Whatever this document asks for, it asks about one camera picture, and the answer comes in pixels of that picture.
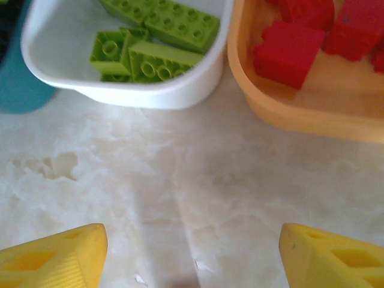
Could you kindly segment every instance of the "marble countertop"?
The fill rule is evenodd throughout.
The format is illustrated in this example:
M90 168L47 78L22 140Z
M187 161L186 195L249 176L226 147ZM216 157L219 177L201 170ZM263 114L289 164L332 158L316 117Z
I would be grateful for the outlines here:
M103 223L100 287L288 287L284 222L384 246L384 146L264 123L228 66L188 110L59 91L0 137L0 249Z

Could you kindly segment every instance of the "yellow plastic piece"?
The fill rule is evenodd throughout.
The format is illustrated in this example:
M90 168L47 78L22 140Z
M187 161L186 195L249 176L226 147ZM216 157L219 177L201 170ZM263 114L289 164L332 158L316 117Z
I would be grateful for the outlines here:
M102 224L90 224L0 251L1 288L96 288L107 255Z
M384 288L384 248L284 224L279 249L290 288Z
M343 2L334 1L336 14ZM235 0L227 54L252 111L289 130L384 143L384 74L373 71L369 57L349 62L320 51L300 91L256 74L254 46L280 17L265 0Z

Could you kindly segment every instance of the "orange plastic bowl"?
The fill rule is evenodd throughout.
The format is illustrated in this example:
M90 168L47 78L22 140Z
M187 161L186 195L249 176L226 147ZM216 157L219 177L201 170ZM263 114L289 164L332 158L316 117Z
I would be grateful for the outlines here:
M342 3L335 1L336 13ZM384 143L384 74L373 71L368 57L352 63L320 51L300 91L254 72L253 48L275 18L278 7L265 0L235 1L228 59L252 111L281 128Z

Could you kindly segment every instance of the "green lego brick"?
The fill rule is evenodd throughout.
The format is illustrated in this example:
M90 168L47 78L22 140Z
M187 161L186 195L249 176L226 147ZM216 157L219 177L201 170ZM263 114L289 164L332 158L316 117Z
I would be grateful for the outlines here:
M152 35L146 28L120 27L120 31L129 31L132 36L137 38L138 40L152 41Z
M158 0L99 0L104 9L121 21L143 26L147 15L155 8Z
M104 75L130 75L128 48L138 40L129 31L99 31L90 62Z
M206 53L216 39L220 20L177 2L158 0L144 24L154 38L164 43Z
M132 79L135 83L156 83L184 74L203 58L203 55L139 41L129 48Z
M131 76L128 76L128 75L103 75L100 81L128 83L128 82L132 82L132 78Z

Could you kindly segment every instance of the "teal container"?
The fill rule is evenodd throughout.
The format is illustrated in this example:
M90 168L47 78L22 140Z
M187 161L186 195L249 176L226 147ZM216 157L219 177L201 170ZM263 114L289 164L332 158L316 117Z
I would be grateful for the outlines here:
M23 114L44 106L54 95L55 88L37 79L24 63L20 39L23 23L31 0L25 0L17 23L13 24L13 33L8 50L0 63L0 113Z

